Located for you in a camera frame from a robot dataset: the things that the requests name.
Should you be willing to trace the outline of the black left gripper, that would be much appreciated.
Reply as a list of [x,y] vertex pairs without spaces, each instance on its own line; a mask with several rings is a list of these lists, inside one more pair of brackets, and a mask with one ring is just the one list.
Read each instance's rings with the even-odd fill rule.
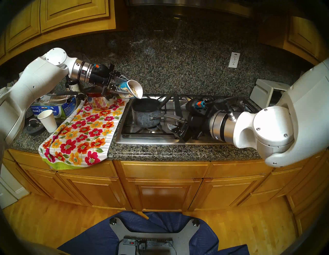
[[113,84],[109,84],[111,78],[117,81],[128,81],[129,79],[125,77],[118,71],[114,71],[114,65],[110,64],[107,67],[104,64],[92,64],[91,72],[89,75],[89,83],[96,86],[102,86],[101,95],[104,96],[105,92],[108,94],[126,94],[126,91],[120,87]]

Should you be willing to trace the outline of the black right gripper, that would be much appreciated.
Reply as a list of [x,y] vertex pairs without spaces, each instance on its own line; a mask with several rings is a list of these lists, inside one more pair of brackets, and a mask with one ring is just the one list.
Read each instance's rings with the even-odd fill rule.
[[[190,97],[186,97],[187,101],[192,100]],[[180,126],[167,124],[171,133],[182,140],[198,140],[201,135],[211,137],[210,134],[210,119],[215,114],[214,110],[197,110],[190,109],[187,121],[183,121]]]

